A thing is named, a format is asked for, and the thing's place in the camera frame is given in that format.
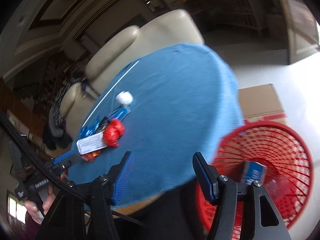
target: metal bolt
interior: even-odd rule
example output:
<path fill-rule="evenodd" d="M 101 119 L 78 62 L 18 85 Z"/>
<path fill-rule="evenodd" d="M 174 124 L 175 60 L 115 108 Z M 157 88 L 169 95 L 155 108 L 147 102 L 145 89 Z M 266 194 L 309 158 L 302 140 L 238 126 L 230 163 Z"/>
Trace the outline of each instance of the metal bolt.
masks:
<path fill-rule="evenodd" d="M 106 174 L 100 175 L 99 179 L 102 181 L 109 181 L 109 177 Z"/>
<path fill-rule="evenodd" d="M 67 185 L 69 187 L 73 187 L 75 185 L 75 183 L 72 180 L 70 180 L 70 181 L 67 182 Z"/>
<path fill-rule="evenodd" d="M 258 181 L 258 180 L 255 180 L 255 181 L 253 182 L 253 184 L 254 184 L 256 187 L 261 187 L 261 186 L 262 186 L 261 182 Z"/>
<path fill-rule="evenodd" d="M 228 178 L 227 175 L 220 175 L 219 179 L 222 180 L 222 181 L 227 181 L 229 178 Z"/>

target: white ball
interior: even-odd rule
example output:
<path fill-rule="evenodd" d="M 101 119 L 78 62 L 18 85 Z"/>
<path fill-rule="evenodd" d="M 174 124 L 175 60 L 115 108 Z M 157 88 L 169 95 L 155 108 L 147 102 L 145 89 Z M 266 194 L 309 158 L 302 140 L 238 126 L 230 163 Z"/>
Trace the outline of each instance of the white ball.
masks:
<path fill-rule="evenodd" d="M 133 96 L 128 91 L 122 91 L 116 96 L 116 100 L 123 106 L 129 106 L 133 101 Z"/>

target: blue tablecloth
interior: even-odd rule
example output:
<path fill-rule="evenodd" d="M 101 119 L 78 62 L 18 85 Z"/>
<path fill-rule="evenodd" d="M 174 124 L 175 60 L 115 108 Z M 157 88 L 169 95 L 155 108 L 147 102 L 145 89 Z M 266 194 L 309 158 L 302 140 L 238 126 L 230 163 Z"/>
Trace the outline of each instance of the blue tablecloth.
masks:
<path fill-rule="evenodd" d="M 132 176 L 117 207 L 191 180 L 194 152 L 202 152 L 210 162 L 220 139 L 243 124 L 235 76 L 204 45 L 182 43 L 133 61 L 100 96 L 85 125 L 117 109 L 115 97 L 123 90 L 134 100 L 123 120 L 126 131 L 120 146 L 103 149 L 91 163 L 79 158 L 69 169 L 70 179 L 77 184 L 90 182 L 132 151 Z M 76 153 L 78 139 L 79 135 L 72 145 Z"/>

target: maroon sleeve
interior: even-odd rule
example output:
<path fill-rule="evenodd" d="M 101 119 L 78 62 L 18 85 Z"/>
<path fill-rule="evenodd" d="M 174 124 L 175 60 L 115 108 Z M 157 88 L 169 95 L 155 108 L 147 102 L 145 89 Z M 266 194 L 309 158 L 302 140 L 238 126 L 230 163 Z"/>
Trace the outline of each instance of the maroon sleeve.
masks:
<path fill-rule="evenodd" d="M 26 230 L 24 232 L 18 233 L 17 237 L 19 240 L 34 240 L 38 232 L 40 225 L 35 222 L 30 214 L 26 213 Z"/>

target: tile floor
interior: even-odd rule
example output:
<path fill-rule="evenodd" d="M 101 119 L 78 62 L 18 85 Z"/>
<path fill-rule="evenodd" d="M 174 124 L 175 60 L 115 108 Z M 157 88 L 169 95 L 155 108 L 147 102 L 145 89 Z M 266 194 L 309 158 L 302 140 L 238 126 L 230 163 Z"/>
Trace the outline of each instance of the tile floor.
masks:
<path fill-rule="evenodd" d="M 241 34 L 213 31 L 204 35 L 205 44 L 232 68 L 239 88 L 271 83 L 274 85 L 288 124 L 307 143 L 314 162 L 314 187 L 300 219 L 289 230 L 292 240 L 304 240 L 320 220 L 320 53 L 292 65 L 285 65 L 287 51 L 281 43 L 260 41 Z M 228 45 L 224 39 L 230 39 Z"/>

